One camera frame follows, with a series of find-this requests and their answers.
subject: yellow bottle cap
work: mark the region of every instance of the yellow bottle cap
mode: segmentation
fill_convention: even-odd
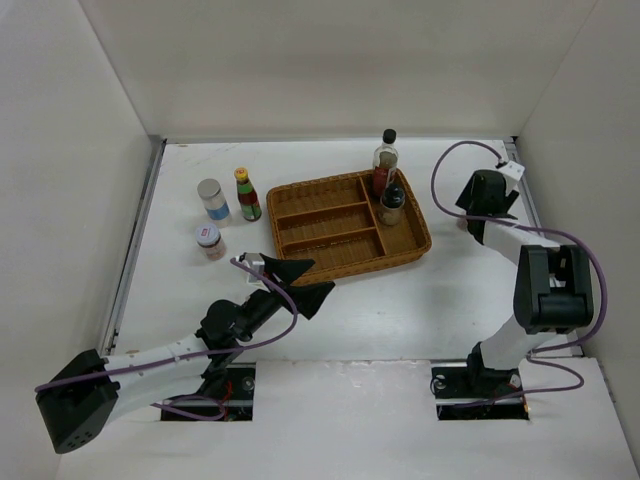
[[[236,171],[233,172],[233,175],[236,177],[236,180],[244,181],[249,178],[249,172],[244,167],[236,168]]]

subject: bottle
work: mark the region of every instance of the bottle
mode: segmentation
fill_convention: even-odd
[[[262,210],[260,209],[260,202],[258,201],[258,194],[251,185],[249,180],[249,172],[244,167],[236,168],[233,172],[238,184],[238,201],[240,202],[240,208],[242,209],[242,216],[245,220],[255,222],[262,216]]]
[[[389,184],[380,197],[378,218],[385,225],[397,225],[402,219],[402,207],[404,207],[405,193],[402,187],[395,183]]]
[[[393,144],[396,141],[396,131],[387,129],[382,134],[382,145],[373,154],[373,194],[382,196],[384,189],[389,186],[396,176],[398,168],[398,151]]]
[[[207,178],[198,184],[198,195],[202,199],[204,209],[209,218],[218,228],[226,227],[231,223],[229,205],[224,198],[220,183],[213,178]]]
[[[220,230],[213,223],[205,223],[196,229],[196,242],[209,260],[219,260],[227,252]]]

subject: brown wooden crate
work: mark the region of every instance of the brown wooden crate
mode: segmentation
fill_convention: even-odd
[[[402,220],[392,227],[378,220],[379,201],[369,189],[371,170],[269,191],[267,208],[278,258],[316,261],[295,285],[403,265],[429,251],[427,224],[400,170],[395,182],[404,188],[406,201]]]

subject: red label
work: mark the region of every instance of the red label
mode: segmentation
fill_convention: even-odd
[[[373,169],[373,193],[381,197],[389,181],[389,169],[376,167]]]

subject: black bottle cap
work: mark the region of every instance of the black bottle cap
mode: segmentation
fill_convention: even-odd
[[[396,135],[397,134],[395,130],[391,128],[387,128],[382,134],[382,141],[384,143],[392,144],[393,142],[396,141]]]
[[[382,194],[382,204],[388,208],[398,208],[404,203],[404,190],[395,183],[390,183]]]

